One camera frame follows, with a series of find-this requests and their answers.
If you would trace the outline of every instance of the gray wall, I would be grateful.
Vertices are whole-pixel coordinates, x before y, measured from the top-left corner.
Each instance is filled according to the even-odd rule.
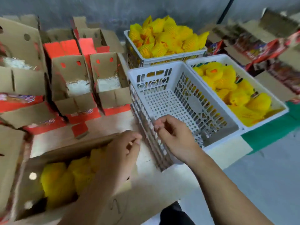
[[[42,28],[69,27],[72,16],[85,15],[88,22],[101,22],[118,36],[132,23],[171,15],[178,24],[194,30],[216,22],[229,0],[1,0],[0,15],[36,14]],[[261,10],[300,11],[300,0],[235,0],[228,17],[248,20],[259,18]]]

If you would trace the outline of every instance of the plastic basket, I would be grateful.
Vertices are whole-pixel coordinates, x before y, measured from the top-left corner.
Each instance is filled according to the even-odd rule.
[[[132,108],[138,118],[158,167],[165,170],[181,163],[153,130],[153,121],[170,114],[185,122],[195,141],[205,150],[240,135],[241,127],[182,61],[128,71]]]
[[[267,93],[271,97],[271,99],[272,99],[271,108],[272,109],[283,109],[279,113],[276,113],[276,114],[272,115],[271,117],[269,117],[269,118],[267,118],[263,121],[260,121],[260,122],[258,122],[257,124],[255,124],[251,127],[245,126],[241,121],[238,120],[239,124],[243,126],[243,129],[244,129],[243,133],[251,131],[253,129],[256,129],[256,128],[264,125],[265,123],[268,123],[268,122],[270,122],[270,121],[286,114],[287,112],[289,112],[289,108],[282,101],[280,101],[278,98],[276,98],[268,89],[266,89],[256,79],[254,79],[250,74],[248,74],[246,70],[244,70],[242,67],[240,67],[228,55],[220,54],[220,55],[213,55],[213,56],[209,56],[209,57],[197,58],[197,59],[193,59],[193,60],[187,60],[186,64],[189,66],[190,70],[193,71],[193,73],[197,76],[197,78],[201,80],[201,83],[205,85],[205,87],[210,91],[210,93],[212,93],[214,95],[215,99],[223,107],[225,107],[227,105],[223,102],[223,100],[221,100],[218,97],[216,92],[214,92],[208,86],[208,84],[204,80],[202,80],[202,78],[200,76],[198,76],[198,74],[193,70],[193,67],[195,67],[195,66],[200,66],[200,65],[203,65],[203,64],[207,64],[207,63],[212,62],[212,61],[217,61],[217,62],[220,62],[222,64],[227,64],[227,65],[232,65],[234,70],[236,71],[236,75],[242,77],[243,79],[247,79],[249,81],[249,83],[255,88],[255,91],[258,94],[261,93],[261,92],[264,92],[264,93]]]
[[[207,48],[204,47],[201,50],[186,52],[181,54],[173,54],[162,57],[153,57],[153,58],[143,58],[140,52],[137,50],[137,47],[128,37],[129,30],[124,31],[125,34],[125,44],[127,50],[127,61],[130,69],[146,67],[150,65],[162,64],[171,61],[185,61],[191,58],[203,57],[207,51]]]

